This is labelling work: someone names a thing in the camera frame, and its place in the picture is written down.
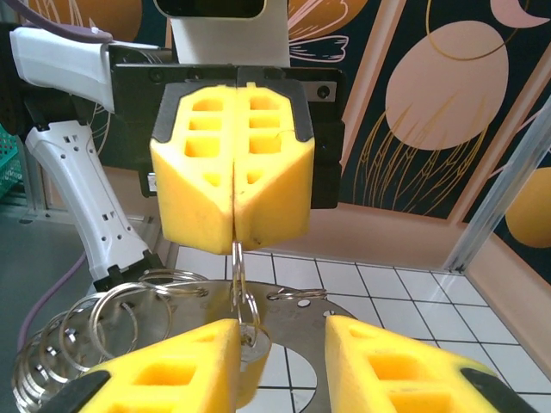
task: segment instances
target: purple cable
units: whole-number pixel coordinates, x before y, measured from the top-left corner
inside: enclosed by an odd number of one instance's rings
[[[110,43],[113,41],[111,33],[103,32],[102,30],[52,22],[40,13],[29,8],[21,0],[3,0],[3,2],[8,4],[16,13],[19,13],[36,27],[43,28],[59,37],[79,41],[81,43]]]
[[[28,312],[27,316],[25,317],[25,321],[23,321],[23,324],[19,329],[19,336],[17,337],[17,353],[19,353],[25,346],[28,336],[28,329],[30,328],[31,323],[36,317],[36,314],[38,314],[38,311],[40,311],[44,304],[57,291],[59,291],[59,289],[78,271],[78,269],[83,265],[84,261],[86,261],[85,252],[83,252],[83,254],[77,259],[77,262],[75,262],[73,266],[69,268],[69,271],[67,271],[63,275],[63,277],[61,277],[58,282],[56,282],[48,291],[46,291],[46,293],[42,297],[40,297],[36,304],[33,305],[33,308],[31,308],[31,311]]]

